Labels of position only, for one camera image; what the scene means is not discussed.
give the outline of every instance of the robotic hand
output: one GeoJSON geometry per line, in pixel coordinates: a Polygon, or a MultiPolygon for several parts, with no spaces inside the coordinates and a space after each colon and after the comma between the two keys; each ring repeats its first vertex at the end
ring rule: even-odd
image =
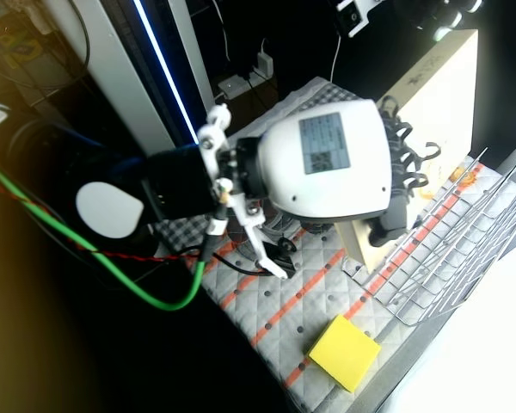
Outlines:
{"type": "MultiPolygon", "coordinates": [[[[409,196],[413,188],[427,184],[419,173],[424,159],[404,143],[411,127],[399,120],[397,108],[386,107],[389,102],[383,102],[380,112],[367,100],[311,108],[280,120],[259,138],[239,139],[233,147],[224,133],[230,112],[225,105],[216,106],[198,132],[198,146],[148,159],[147,205],[166,219],[212,215],[200,261],[213,252],[210,239],[224,234],[231,208],[258,263],[281,279],[287,273],[266,253],[267,236],[260,230],[265,218],[257,200],[268,198],[283,213],[306,222],[366,219],[372,245],[380,246],[408,229],[409,196]]],[[[79,215],[94,232],[112,237],[102,227],[102,211],[107,203],[114,203],[110,209],[122,206],[125,230],[119,234],[114,225],[109,232],[123,237],[137,226],[144,203],[129,194],[122,200],[120,189],[104,190],[103,185],[108,184],[95,188],[90,182],[80,188],[79,215]]]]}

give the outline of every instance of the power strip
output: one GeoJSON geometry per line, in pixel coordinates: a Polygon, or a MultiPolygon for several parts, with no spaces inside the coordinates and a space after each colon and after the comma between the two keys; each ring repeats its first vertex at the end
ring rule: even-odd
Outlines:
{"type": "MultiPolygon", "coordinates": [[[[250,72],[249,82],[252,84],[252,87],[255,88],[259,84],[266,82],[266,80],[264,77],[260,77],[252,71],[250,72]]],[[[231,99],[235,99],[243,93],[248,92],[250,90],[249,82],[244,80],[242,77],[235,75],[218,83],[218,88],[224,93],[225,99],[230,101],[231,99]]]]}

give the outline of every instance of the wire basket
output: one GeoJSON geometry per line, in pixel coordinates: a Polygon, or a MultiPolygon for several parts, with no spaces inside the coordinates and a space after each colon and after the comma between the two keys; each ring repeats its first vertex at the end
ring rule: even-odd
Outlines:
{"type": "Polygon", "coordinates": [[[386,258],[379,271],[352,278],[404,324],[414,326],[454,310],[468,299],[516,234],[516,197],[491,214],[516,166],[473,204],[459,183],[477,158],[386,258]]]}

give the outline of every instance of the label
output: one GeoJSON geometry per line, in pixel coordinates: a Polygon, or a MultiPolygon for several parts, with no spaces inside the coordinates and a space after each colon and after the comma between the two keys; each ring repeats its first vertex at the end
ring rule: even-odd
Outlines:
{"type": "Polygon", "coordinates": [[[302,119],[299,125],[306,175],[350,167],[341,114],[302,119]]]}

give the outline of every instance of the yellow cube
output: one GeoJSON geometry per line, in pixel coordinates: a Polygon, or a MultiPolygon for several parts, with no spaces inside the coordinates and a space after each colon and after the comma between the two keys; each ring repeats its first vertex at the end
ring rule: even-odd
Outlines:
{"type": "Polygon", "coordinates": [[[339,315],[308,353],[315,363],[348,391],[355,391],[380,346],[339,315]]]}

